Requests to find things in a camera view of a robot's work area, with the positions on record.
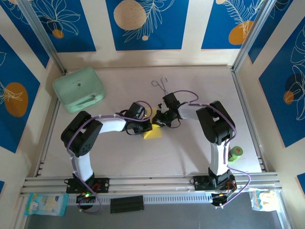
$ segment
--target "yellow sponge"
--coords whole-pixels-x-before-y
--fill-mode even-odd
[[[156,115],[157,110],[158,110],[157,107],[152,108],[151,121],[152,121],[152,118]],[[145,132],[144,134],[142,134],[142,136],[143,136],[144,139],[152,139],[152,138],[162,137],[161,128],[158,125],[153,124],[152,125],[152,130]]]
[[[162,137],[161,128],[158,125],[153,124],[152,125],[152,130],[145,132],[142,136],[143,136],[144,139],[152,139],[152,138]]]

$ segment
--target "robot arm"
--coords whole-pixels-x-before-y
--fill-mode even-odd
[[[145,113],[145,108],[138,103],[133,103],[131,107],[123,112],[117,113],[118,116],[139,119]],[[61,140],[67,147],[72,136],[87,120],[91,119],[91,115],[85,111],[81,111],[63,131]],[[144,122],[131,121],[123,118],[104,118],[101,121],[92,120],[82,132],[79,132],[72,141],[70,150],[73,152],[75,166],[80,178],[88,181],[94,178],[94,173],[90,163],[90,150],[99,134],[111,131],[128,131],[133,130],[134,134],[141,134],[152,130],[152,124],[149,120]]]
[[[234,122],[219,101],[211,103],[210,106],[221,112],[234,125]],[[163,103],[159,105],[159,108],[160,110],[157,111],[156,116],[152,119],[153,124],[171,127],[173,120],[187,118],[200,122],[205,137],[211,143],[210,182],[215,188],[223,185],[230,178],[227,156],[224,155],[224,152],[228,152],[229,148],[229,144],[225,143],[233,136],[233,129],[230,125],[211,108],[202,108],[188,103],[181,104],[173,93],[163,97]]]

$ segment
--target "orange circle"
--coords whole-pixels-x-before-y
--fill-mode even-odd
[[[287,91],[284,94],[284,102],[288,105],[292,104],[294,101],[294,94],[291,91]]]
[[[234,45],[243,44],[252,24],[253,21],[245,21],[244,23],[235,26],[229,34],[229,42]]]
[[[61,30],[58,30],[58,29],[55,29],[52,31],[52,34],[54,37],[58,38],[58,39],[61,39],[64,37],[64,34]]]
[[[25,87],[20,83],[10,83],[4,89],[4,94],[7,97],[4,101],[6,110],[14,117],[24,116],[29,103]]]

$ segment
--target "metal frame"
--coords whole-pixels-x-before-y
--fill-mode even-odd
[[[30,26],[32,27],[33,31],[37,35],[38,39],[42,43],[43,47],[45,48],[48,55],[53,59],[56,66],[60,69],[60,71],[65,74],[67,71],[63,67],[57,52],[51,43],[46,31],[44,30],[43,26],[39,22],[37,15],[35,14],[33,8],[31,7],[30,3],[27,0],[17,0],[19,3],[19,7],[21,12],[24,14],[26,20],[29,22]],[[251,113],[249,111],[249,107],[247,102],[244,98],[244,92],[240,86],[240,82],[238,79],[237,71],[239,70],[243,60],[248,54],[254,40],[256,39],[258,33],[261,30],[266,18],[269,15],[273,5],[275,4],[276,0],[267,0],[265,1],[262,10],[257,15],[254,25],[252,26],[249,35],[246,37],[244,44],[242,45],[235,62],[232,65],[232,77],[236,86],[236,90],[241,101],[241,105],[244,111],[244,115],[246,117],[246,121],[250,130],[251,137],[253,139],[254,147],[258,154],[259,160],[261,160],[262,169],[266,170],[263,154],[262,154],[262,147],[260,145],[255,126],[252,122]],[[52,131],[54,128],[56,116],[58,113],[58,109],[60,106],[60,102],[57,100],[54,111],[50,120],[49,129],[47,132],[47,136],[41,150],[39,160],[36,165],[35,169],[35,177],[28,177],[25,179],[24,185],[21,189],[21,194],[18,199],[16,209],[17,211],[14,212],[13,220],[11,228],[24,228],[26,222],[26,216],[23,215],[23,210],[25,208],[28,195],[31,192],[36,192],[40,194],[49,194],[49,193],[65,193],[66,191],[66,184],[64,183],[64,179],[69,177],[39,177],[39,171],[43,168],[44,160],[47,154],[47,150],[49,147],[49,143],[51,140]],[[192,175],[176,175],[176,176],[150,176],[150,177],[110,177],[110,187],[108,194],[99,194],[99,196],[108,199],[111,196],[117,195],[147,195],[147,196],[154,196],[154,195],[209,195],[210,192],[206,191],[196,191],[194,190],[194,186],[191,185],[190,180],[193,176]],[[245,190],[248,191],[249,188],[264,188],[264,189],[276,189],[279,192],[278,199],[280,200],[281,211],[278,212],[279,219],[281,221],[283,228],[291,228],[289,217],[287,216],[286,211],[286,204],[285,198],[283,196],[282,187],[279,182],[276,173],[252,173],[252,182],[250,183],[249,187]],[[242,174],[235,174],[236,184],[238,189],[243,187],[247,181],[248,177]]]
[[[253,45],[258,33],[261,31],[262,26],[264,25],[271,9],[277,0],[265,0],[261,10],[258,12],[253,26],[251,27],[242,47],[232,65],[233,72],[236,73],[241,67],[245,57],[248,55],[248,52]]]
[[[175,175],[175,176],[142,176],[142,177],[109,177],[109,190],[106,195],[132,194],[183,194],[195,193],[190,180],[194,176],[207,174]],[[252,182],[248,188],[277,188],[282,186],[275,172],[251,173]],[[237,187],[243,187],[248,182],[248,176],[235,174]],[[28,177],[21,189],[21,196],[26,197],[31,192],[39,194],[65,193],[67,185],[65,179],[70,177]],[[211,191],[196,191],[196,193],[211,193]]]
[[[263,148],[259,141],[255,125],[253,124],[251,112],[250,112],[248,104],[245,100],[244,91],[243,91],[242,87],[240,86],[241,84],[240,84],[240,81],[238,78],[238,74],[237,74],[237,72],[234,72],[233,69],[232,69],[232,77],[233,77],[233,81],[234,81],[234,84],[236,87],[236,91],[237,91],[243,112],[244,112],[244,116],[246,118],[246,122],[247,122],[247,125],[249,128],[249,131],[250,131],[250,135],[251,135],[251,138],[253,141],[255,151],[262,160],[263,170],[268,171],[268,166],[266,165],[266,161],[264,159]]]
[[[110,205],[112,198],[132,197],[134,195],[100,195],[103,205]],[[69,195],[67,205],[77,206],[76,196]],[[193,194],[157,194],[144,195],[144,204],[191,204],[191,203],[212,203],[212,194],[210,193],[193,193]],[[99,205],[95,199],[84,203],[83,205]]]
[[[28,2],[28,0],[17,0],[18,7],[22,14],[24,15],[25,19],[28,21],[30,27],[34,31],[35,35],[37,36],[38,40],[42,44],[43,48],[51,57],[57,66],[57,68],[61,71],[61,73],[64,75],[66,73],[66,70],[61,63],[56,49],[51,42],[49,36],[47,35],[47,32],[43,28],[43,25],[41,24],[39,18],[37,17],[33,7]]]

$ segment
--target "floor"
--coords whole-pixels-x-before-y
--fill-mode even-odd
[[[248,193],[224,209],[212,204],[148,204],[143,211],[110,214],[109,205],[98,215],[80,213],[68,206],[64,217],[32,215],[25,229],[278,229],[276,211],[253,211]]]

